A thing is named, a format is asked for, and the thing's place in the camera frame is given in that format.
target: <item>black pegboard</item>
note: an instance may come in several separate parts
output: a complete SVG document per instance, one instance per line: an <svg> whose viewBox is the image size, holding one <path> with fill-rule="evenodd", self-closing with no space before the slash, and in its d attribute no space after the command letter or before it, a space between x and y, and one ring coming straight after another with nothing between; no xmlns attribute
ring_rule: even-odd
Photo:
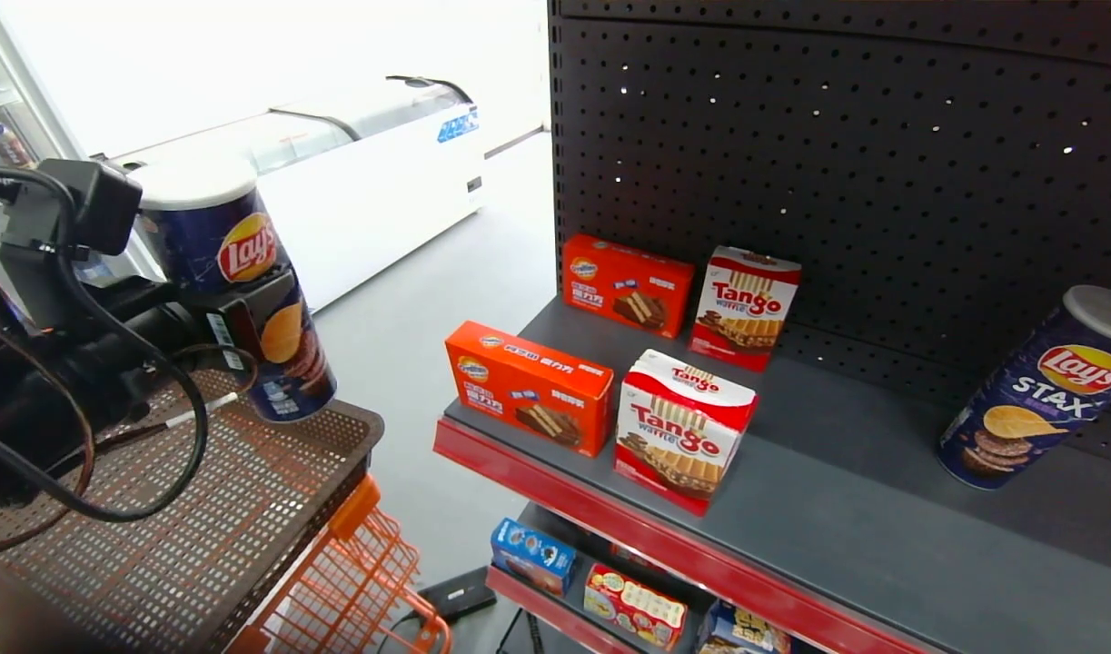
<svg viewBox="0 0 1111 654"><path fill-rule="evenodd" d="M552 4L561 241L792 258L790 355L957 405L1111 286L1111 4L628 7Z"/></svg>

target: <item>refrigerator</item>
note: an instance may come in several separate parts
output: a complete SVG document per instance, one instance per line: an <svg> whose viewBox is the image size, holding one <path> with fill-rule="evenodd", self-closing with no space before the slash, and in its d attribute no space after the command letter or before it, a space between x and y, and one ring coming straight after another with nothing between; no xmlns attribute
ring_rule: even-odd
<svg viewBox="0 0 1111 654"><path fill-rule="evenodd" d="M32 167L44 158L84 160L87 152L74 142L57 109L48 102L41 83L11 39L10 28L0 18L0 165ZM7 215L0 204L0 234L6 227ZM143 241L134 237L122 255L92 258L79 266L79 276L86 281L128 274L162 278ZM19 302L2 266L0 286Z"/></svg>

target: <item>shopping basket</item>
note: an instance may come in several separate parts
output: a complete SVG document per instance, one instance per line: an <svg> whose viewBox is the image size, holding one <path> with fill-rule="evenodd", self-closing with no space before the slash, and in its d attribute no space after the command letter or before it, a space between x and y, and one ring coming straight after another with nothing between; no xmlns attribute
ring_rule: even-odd
<svg viewBox="0 0 1111 654"><path fill-rule="evenodd" d="M401 540L398 522L377 509L380 497L367 475L232 642L232 654L337 654L377 646L390 653L450 653L450 627L410 588L418 551ZM407 641L392 627L397 614L410 612L422 620Z"/></svg>

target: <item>gray floor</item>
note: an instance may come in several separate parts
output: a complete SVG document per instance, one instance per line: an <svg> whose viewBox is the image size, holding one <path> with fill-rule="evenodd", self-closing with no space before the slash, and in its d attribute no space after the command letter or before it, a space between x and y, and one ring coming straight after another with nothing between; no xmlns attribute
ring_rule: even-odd
<svg viewBox="0 0 1111 654"><path fill-rule="evenodd" d="M483 211L317 315L339 398L386 419L372 471L381 509L421 550L421 585L484 566L493 526L526 505L431 451L436 420L456 396L446 336L463 320L518 332L556 293L551 137L486 165ZM493 652L514 614L507 604L460 622L456 654Z"/></svg>

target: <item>lay's chip can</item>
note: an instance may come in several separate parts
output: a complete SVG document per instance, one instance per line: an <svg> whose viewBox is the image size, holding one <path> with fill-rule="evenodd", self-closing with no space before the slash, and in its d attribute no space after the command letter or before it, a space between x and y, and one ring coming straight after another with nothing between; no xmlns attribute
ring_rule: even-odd
<svg viewBox="0 0 1111 654"><path fill-rule="evenodd" d="M1111 290L1072 286L939 442L947 472L1007 484L1111 404Z"/></svg>
<svg viewBox="0 0 1111 654"><path fill-rule="evenodd" d="M264 420L304 420L333 399L337 379L294 270L270 274L232 302L227 295L191 295L189 309L202 314L212 340L257 361L257 382L247 395ZM236 353L223 356L228 368L247 370Z"/></svg>
<svg viewBox="0 0 1111 654"><path fill-rule="evenodd" d="M248 162L153 162L130 178L143 189L140 223L149 244L182 289L219 293L289 268Z"/></svg>

